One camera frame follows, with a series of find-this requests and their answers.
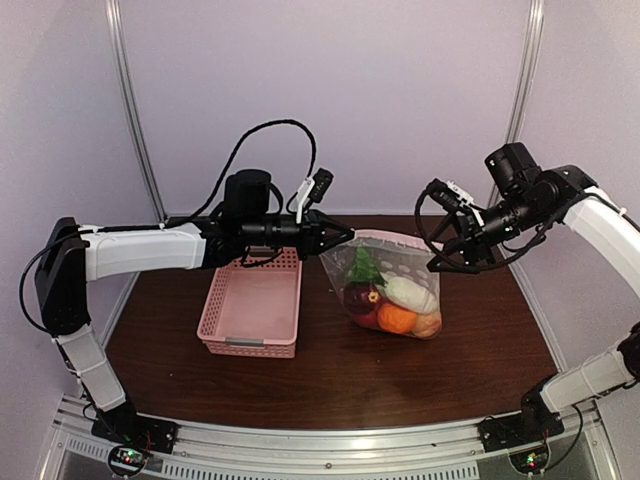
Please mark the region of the clear zip top bag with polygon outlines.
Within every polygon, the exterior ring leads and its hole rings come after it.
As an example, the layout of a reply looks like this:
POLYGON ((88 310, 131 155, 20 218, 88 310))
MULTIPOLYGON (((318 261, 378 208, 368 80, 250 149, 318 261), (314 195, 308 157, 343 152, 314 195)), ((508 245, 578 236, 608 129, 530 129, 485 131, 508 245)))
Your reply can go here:
POLYGON ((320 256, 351 320, 389 334, 430 340, 442 329, 440 276, 428 270, 434 253, 415 237, 360 229, 320 256))

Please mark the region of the white radish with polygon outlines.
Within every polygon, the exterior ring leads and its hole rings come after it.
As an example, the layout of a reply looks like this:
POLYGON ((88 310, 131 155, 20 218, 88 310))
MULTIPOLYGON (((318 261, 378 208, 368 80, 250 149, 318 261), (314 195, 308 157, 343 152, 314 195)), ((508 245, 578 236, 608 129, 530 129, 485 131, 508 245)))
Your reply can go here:
POLYGON ((417 314, 430 314, 439 309, 436 296, 424 286, 401 276, 386 277, 384 295, 399 307, 417 314))
POLYGON ((382 287, 386 285, 386 280, 375 265, 372 256, 363 247, 356 248, 346 280, 348 283, 367 283, 382 287))

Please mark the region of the yellow peach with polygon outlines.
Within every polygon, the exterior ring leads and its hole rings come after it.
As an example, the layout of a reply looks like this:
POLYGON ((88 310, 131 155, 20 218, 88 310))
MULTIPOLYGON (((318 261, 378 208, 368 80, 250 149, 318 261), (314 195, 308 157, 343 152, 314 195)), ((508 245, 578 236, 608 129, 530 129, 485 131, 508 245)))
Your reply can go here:
POLYGON ((442 328, 442 316, 440 312, 418 315, 412 334, 420 339, 435 337, 442 328))

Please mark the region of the red apple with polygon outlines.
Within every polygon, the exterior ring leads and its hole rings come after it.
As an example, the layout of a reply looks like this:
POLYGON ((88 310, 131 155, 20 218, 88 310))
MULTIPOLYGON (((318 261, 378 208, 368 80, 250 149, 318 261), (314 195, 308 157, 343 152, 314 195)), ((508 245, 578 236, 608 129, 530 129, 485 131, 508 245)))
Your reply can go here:
POLYGON ((362 328, 380 330, 377 313, 375 311, 366 315, 352 315, 351 319, 356 325, 362 328))

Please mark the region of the orange tangerine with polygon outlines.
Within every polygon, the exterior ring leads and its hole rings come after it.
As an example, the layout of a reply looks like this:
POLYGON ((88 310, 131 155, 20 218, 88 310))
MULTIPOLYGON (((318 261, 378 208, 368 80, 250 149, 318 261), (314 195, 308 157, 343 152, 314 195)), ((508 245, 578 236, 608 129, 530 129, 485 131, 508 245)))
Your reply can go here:
POLYGON ((409 333, 417 319, 417 314, 392 303, 383 304, 377 312, 379 327, 390 333, 404 335, 409 333))

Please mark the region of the pink plastic basket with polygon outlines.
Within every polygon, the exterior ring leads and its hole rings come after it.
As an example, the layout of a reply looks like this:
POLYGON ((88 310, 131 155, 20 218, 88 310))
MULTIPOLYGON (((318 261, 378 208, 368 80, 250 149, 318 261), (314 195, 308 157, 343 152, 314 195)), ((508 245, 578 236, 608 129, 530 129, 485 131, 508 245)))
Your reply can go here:
POLYGON ((256 250, 214 273, 196 331, 210 353, 295 356, 303 264, 291 247, 272 254, 256 250))

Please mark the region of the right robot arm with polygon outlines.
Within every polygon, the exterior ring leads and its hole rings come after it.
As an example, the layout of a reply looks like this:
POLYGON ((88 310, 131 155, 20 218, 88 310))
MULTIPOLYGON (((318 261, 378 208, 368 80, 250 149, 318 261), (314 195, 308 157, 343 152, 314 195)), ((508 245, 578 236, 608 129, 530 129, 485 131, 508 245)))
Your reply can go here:
MULTIPOLYGON (((433 253, 431 272, 480 274, 506 267, 541 244, 556 224, 590 244, 639 289, 639 227, 595 180, 574 165, 542 169, 521 142, 491 153, 485 165, 501 196, 475 205, 453 182, 432 180, 414 207, 419 235, 433 253)), ((568 407, 639 382, 639 328, 582 365, 550 377, 527 392, 512 430, 530 442, 553 431, 568 407)))

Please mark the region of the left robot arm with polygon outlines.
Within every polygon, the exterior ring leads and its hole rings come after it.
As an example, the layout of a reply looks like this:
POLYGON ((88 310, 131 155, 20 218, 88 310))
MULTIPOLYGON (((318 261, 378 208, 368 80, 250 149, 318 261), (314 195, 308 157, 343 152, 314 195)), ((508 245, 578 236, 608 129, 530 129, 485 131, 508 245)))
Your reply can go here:
POLYGON ((144 424, 95 337, 87 283, 145 271, 217 269, 246 258, 253 247, 293 248, 301 260, 324 253, 355 235, 311 207, 332 180, 324 169, 307 179, 293 214, 269 212, 270 199, 281 195, 270 174, 244 169, 226 180, 223 200, 207 219, 111 227, 83 227, 72 217, 56 222, 24 269, 34 275, 40 312, 30 323, 54 340, 111 435, 133 444, 144 436, 144 424))

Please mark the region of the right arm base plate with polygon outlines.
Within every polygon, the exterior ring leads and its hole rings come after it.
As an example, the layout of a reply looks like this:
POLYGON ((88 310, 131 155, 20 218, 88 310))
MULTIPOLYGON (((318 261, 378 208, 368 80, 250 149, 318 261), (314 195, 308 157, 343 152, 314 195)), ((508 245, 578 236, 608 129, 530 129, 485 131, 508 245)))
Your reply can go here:
POLYGON ((563 422, 558 418, 552 418, 543 426, 526 426, 521 413, 485 417, 478 423, 477 428, 484 451, 487 453, 544 442, 565 431, 563 422))

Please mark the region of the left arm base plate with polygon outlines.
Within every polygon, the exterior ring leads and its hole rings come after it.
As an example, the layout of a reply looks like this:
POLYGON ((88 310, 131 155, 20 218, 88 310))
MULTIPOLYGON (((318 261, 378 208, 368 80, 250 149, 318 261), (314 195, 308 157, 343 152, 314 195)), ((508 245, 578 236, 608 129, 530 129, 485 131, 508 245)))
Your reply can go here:
POLYGON ((91 427, 91 434, 95 437, 163 454, 173 452, 177 433, 178 425, 175 422, 145 416, 138 416, 132 426, 107 427, 96 419, 91 427))

